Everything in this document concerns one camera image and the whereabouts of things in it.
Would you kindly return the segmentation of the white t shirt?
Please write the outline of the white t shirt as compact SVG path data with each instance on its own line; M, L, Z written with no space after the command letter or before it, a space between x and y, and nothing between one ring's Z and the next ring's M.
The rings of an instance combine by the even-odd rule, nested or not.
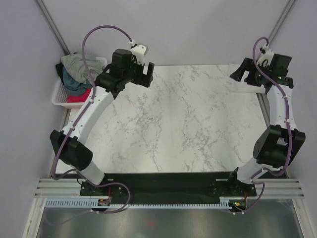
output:
M263 86L253 86L247 84L244 79L246 78L248 72L245 72L241 81L235 81L234 79L230 78L229 76L231 73L235 72L238 69L238 64L229 64L228 65L228 77L226 79L225 86L231 92L238 92L238 93L258 93L264 94L265 88Z

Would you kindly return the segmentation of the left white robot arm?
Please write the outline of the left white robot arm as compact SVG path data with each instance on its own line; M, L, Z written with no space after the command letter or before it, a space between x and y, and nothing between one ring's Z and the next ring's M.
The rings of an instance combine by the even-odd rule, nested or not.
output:
M150 87L155 65L143 63L145 54L133 49L117 49L111 63L96 77L95 85L76 117L61 131L53 130L50 141L55 152L52 178L59 180L70 172L84 179L92 190L103 195L109 184L106 175L93 161L93 152L86 147L88 136L104 110L123 91L126 84Z

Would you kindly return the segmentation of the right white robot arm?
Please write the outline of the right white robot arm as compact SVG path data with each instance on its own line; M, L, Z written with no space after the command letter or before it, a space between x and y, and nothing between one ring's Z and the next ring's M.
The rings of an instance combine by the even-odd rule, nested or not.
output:
M232 195L253 189L255 179L266 173L276 178L282 176L305 142L306 135L298 130L292 112L294 83L287 76L291 59L279 54L257 62L245 58L230 75L235 81L241 81L244 73L248 72L244 81L264 89L270 112L270 124L256 141L253 157L230 174L226 187Z

